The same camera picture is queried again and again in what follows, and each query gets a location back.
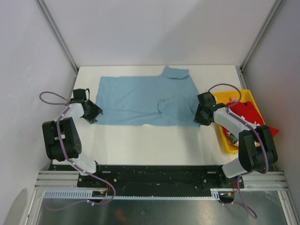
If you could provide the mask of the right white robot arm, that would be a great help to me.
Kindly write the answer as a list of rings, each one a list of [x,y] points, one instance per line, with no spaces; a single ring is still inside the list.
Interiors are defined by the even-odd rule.
[[[218,124],[238,141],[238,157],[222,166],[223,172],[216,176],[217,184],[227,188],[238,175],[267,173],[270,165],[277,162],[278,154],[273,129],[264,124],[255,105],[250,101],[217,103],[209,91],[197,98],[195,122],[204,126]]]

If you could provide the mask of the light blue t shirt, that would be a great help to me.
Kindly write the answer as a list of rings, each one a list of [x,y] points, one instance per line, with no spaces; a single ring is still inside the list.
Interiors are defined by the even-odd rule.
[[[166,66],[160,75],[101,77],[98,125],[197,128],[199,91],[187,69]]]

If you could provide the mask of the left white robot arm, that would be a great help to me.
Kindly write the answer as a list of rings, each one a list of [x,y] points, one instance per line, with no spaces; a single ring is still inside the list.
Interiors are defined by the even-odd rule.
[[[83,144],[75,125],[80,119],[94,124],[101,113],[102,109],[89,99],[73,101],[65,106],[57,119],[42,124],[48,158],[68,163],[81,175],[88,175],[87,182],[95,188],[103,184],[104,178],[97,172],[97,162],[83,153]]]

